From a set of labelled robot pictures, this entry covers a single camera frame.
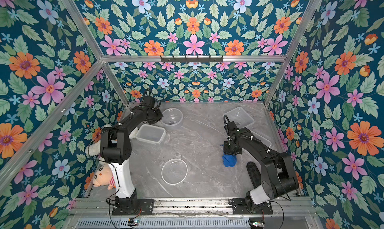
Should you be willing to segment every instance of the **black mounting plate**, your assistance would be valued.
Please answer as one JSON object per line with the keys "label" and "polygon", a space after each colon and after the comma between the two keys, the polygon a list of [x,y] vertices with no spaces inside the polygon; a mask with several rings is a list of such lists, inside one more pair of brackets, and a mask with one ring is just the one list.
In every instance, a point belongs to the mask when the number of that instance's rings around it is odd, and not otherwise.
{"label": "black mounting plate", "polygon": [[[155,200],[154,199],[139,199],[139,208],[141,207],[141,214],[140,215],[152,215],[153,205]],[[112,215],[113,216],[132,216],[139,214],[139,210],[132,212],[130,209],[125,209],[122,207],[113,207]]]}
{"label": "black mounting plate", "polygon": [[232,199],[232,210],[233,214],[235,215],[241,215],[241,214],[265,214],[265,215],[271,215],[273,214],[271,203],[265,202],[263,206],[260,206],[255,213],[251,213],[247,210],[245,207],[245,199],[244,198],[233,198]]}

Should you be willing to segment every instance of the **orange flower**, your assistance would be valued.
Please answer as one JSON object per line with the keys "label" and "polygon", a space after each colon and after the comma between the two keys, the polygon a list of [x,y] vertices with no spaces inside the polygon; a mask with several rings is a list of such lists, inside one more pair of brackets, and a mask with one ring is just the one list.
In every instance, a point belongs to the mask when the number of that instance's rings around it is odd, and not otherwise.
{"label": "orange flower", "polygon": [[254,98],[258,98],[259,96],[261,96],[262,95],[262,91],[261,90],[255,90],[255,91],[253,91],[252,92],[252,97],[254,97]]}
{"label": "orange flower", "polygon": [[189,19],[189,22],[187,22],[187,27],[188,27],[187,29],[192,34],[196,34],[196,32],[200,30],[199,26],[200,26],[200,23],[197,21],[195,17],[191,17]]}
{"label": "orange flower", "polygon": [[207,17],[204,19],[204,24],[205,24],[205,25],[209,25],[209,24],[211,24],[211,23],[212,23],[212,22],[211,22],[211,19],[209,19],[209,18],[207,18]]}
{"label": "orange flower", "polygon": [[277,20],[276,25],[273,27],[276,34],[283,34],[288,27],[291,25],[290,17],[282,17],[280,20]]}
{"label": "orange flower", "polygon": [[301,178],[301,176],[299,176],[299,173],[297,171],[295,171],[295,173],[296,173],[297,181],[299,182],[299,186],[301,189],[303,189],[304,188],[303,179]]}
{"label": "orange flower", "polygon": [[291,2],[291,7],[295,7],[295,6],[297,6],[297,4],[299,4],[299,1],[300,1],[300,0],[293,0],[293,1]]}
{"label": "orange flower", "polygon": [[301,52],[300,55],[297,56],[295,62],[295,71],[298,73],[303,73],[307,68],[307,63],[309,62],[308,53]]}
{"label": "orange flower", "polygon": [[98,27],[99,31],[103,32],[104,34],[112,34],[112,26],[111,23],[108,20],[104,20],[103,17],[96,18],[95,25]]}
{"label": "orange flower", "polygon": [[92,140],[94,143],[98,142],[101,139],[101,128],[96,128],[95,132],[92,134]]}
{"label": "orange flower", "polygon": [[365,38],[364,40],[364,43],[366,45],[370,45],[372,43],[374,43],[379,37],[376,35],[376,34],[369,34],[367,35],[367,37]]}
{"label": "orange flower", "polygon": [[225,51],[227,52],[227,56],[240,56],[244,51],[243,42],[239,42],[239,40],[233,40],[233,42],[228,42],[228,46],[225,47]]}
{"label": "orange flower", "polygon": [[58,210],[57,207],[53,208],[53,209],[51,210],[51,212],[49,213],[49,216],[50,216],[50,217],[54,217],[54,216],[56,216],[57,210]]}
{"label": "orange flower", "polygon": [[85,3],[89,8],[93,8],[93,2],[91,2],[90,0],[85,0],[84,3]]}
{"label": "orange flower", "polygon": [[285,135],[287,135],[288,140],[292,141],[293,138],[295,137],[295,132],[293,131],[292,128],[288,127]]}
{"label": "orange flower", "polygon": [[73,58],[73,62],[76,63],[77,70],[85,74],[91,67],[88,55],[86,55],[83,51],[75,52],[74,55],[75,57]]}
{"label": "orange flower", "polygon": [[87,178],[85,179],[84,190],[88,189],[92,179],[93,179],[93,172],[89,174],[89,176],[87,176]]}
{"label": "orange flower", "polygon": [[369,76],[370,73],[371,73],[371,69],[369,68],[368,65],[365,65],[360,69],[360,75],[362,75],[363,77]]}
{"label": "orange flower", "polygon": [[353,149],[358,149],[358,153],[366,156],[367,151],[370,155],[376,155],[379,153],[377,146],[382,148],[384,146],[384,139],[377,137],[381,135],[381,130],[377,126],[371,127],[368,121],[361,121],[360,126],[355,122],[351,129],[348,131],[347,137],[351,139],[349,145]]}
{"label": "orange flower", "polygon": [[164,55],[164,48],[161,47],[159,42],[155,42],[154,40],[149,40],[149,42],[146,42],[144,44],[146,48],[144,48],[144,51],[148,53],[148,56],[162,56]]}
{"label": "orange flower", "polygon": [[22,142],[26,141],[26,133],[23,128],[16,125],[12,128],[11,123],[0,124],[0,153],[2,158],[13,156],[13,151],[18,151],[23,145]]}
{"label": "orange flower", "polygon": [[119,111],[119,113],[118,113],[118,121],[120,121],[121,115],[122,115],[122,111]]}
{"label": "orange flower", "polygon": [[176,25],[181,25],[181,18],[179,17],[179,18],[176,18],[176,20],[175,20],[175,24]]}
{"label": "orange flower", "polygon": [[335,223],[335,221],[331,218],[326,219],[325,227],[327,229],[340,229],[340,226],[337,223]]}
{"label": "orange flower", "polygon": [[9,61],[11,62],[9,67],[12,71],[16,71],[15,74],[19,77],[24,76],[26,79],[31,79],[40,71],[39,61],[29,53],[18,52],[17,57],[12,56]]}
{"label": "orange flower", "polygon": [[196,98],[198,98],[198,97],[200,96],[200,94],[201,94],[201,92],[200,92],[199,90],[194,90],[194,91],[192,92],[192,96],[194,96],[194,97],[196,97]]}
{"label": "orange flower", "polygon": [[348,52],[346,54],[345,52],[341,54],[340,58],[336,60],[336,66],[335,71],[339,75],[347,75],[349,73],[349,70],[352,70],[355,67],[356,56],[353,55],[353,52]]}
{"label": "orange flower", "polygon": [[138,92],[136,90],[132,90],[131,91],[131,95],[134,97],[134,98],[141,98],[141,92]]}

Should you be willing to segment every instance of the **clear plastic box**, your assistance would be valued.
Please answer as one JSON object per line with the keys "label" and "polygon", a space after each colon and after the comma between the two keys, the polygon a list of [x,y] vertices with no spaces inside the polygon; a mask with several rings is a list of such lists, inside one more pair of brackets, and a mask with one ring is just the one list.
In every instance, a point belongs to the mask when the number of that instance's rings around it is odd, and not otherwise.
{"label": "clear plastic box", "polygon": [[241,107],[228,111],[224,115],[228,116],[229,121],[234,121],[238,128],[248,127],[255,122],[255,120]]}
{"label": "clear plastic box", "polygon": [[136,138],[139,141],[150,144],[160,144],[166,136],[166,130],[162,127],[144,124],[139,128]]}

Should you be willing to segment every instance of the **transparent bowl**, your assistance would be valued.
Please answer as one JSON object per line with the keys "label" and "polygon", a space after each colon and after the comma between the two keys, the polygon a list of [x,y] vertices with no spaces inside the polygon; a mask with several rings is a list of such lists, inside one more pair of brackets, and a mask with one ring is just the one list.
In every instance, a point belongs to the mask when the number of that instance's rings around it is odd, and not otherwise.
{"label": "transparent bowl", "polygon": [[183,113],[176,108],[169,108],[163,111],[161,124],[166,130],[176,130],[183,125]]}
{"label": "transparent bowl", "polygon": [[185,161],[174,158],[167,161],[161,169],[161,177],[170,185],[177,185],[187,177],[188,167]]}

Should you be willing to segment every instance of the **blue cloth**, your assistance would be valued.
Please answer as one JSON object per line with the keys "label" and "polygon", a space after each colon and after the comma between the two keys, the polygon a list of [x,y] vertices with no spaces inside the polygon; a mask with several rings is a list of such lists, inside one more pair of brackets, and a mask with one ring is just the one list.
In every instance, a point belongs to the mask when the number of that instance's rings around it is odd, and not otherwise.
{"label": "blue cloth", "polygon": [[223,155],[223,164],[224,166],[235,166],[237,162],[236,156],[233,155]]}

